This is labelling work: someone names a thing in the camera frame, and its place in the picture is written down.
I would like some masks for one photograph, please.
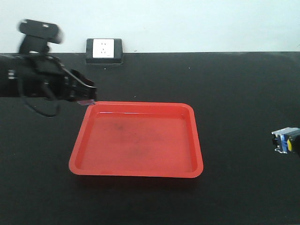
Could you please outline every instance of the black table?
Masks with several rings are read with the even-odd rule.
[[[195,179],[74,175],[68,161],[86,107],[61,102],[49,119],[1,98],[0,224],[300,223],[300,158],[275,152],[270,135],[300,126],[300,53],[132,53],[115,67],[56,56],[96,82],[99,101],[191,105],[204,171]]]

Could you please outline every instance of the black cable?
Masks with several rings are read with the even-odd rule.
[[[23,79],[22,76],[18,76],[17,78],[18,80],[18,91],[20,94],[20,98],[23,101],[23,103],[31,110],[33,110],[34,112],[36,112],[39,115],[45,116],[45,117],[54,117],[57,116],[60,112],[60,105],[58,103],[57,98],[55,97],[55,95],[53,94],[53,92],[48,88],[48,82],[45,81],[43,83],[43,85],[41,86],[42,90],[45,92],[45,94],[48,96],[48,98],[54,102],[54,108],[55,108],[55,113],[53,114],[48,114],[46,112],[43,112],[39,109],[37,109],[36,107],[32,106],[28,101],[27,101],[27,97],[24,95],[24,89],[23,89]]]

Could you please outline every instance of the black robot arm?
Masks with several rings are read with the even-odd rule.
[[[0,55],[0,97],[21,97],[25,103],[26,97],[47,98],[77,101],[82,105],[96,100],[94,82],[78,71],[68,71],[59,58],[47,55],[48,42],[61,42],[57,25],[24,20],[20,31],[25,38],[19,53]]]

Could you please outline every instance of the wall socket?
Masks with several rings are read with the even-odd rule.
[[[93,58],[113,58],[114,39],[94,39]]]
[[[86,41],[86,63],[121,64],[123,48],[121,39],[89,38]]]

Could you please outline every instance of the red tray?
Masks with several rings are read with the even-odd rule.
[[[182,103],[96,102],[69,168],[78,175],[196,177],[203,162],[194,111]]]

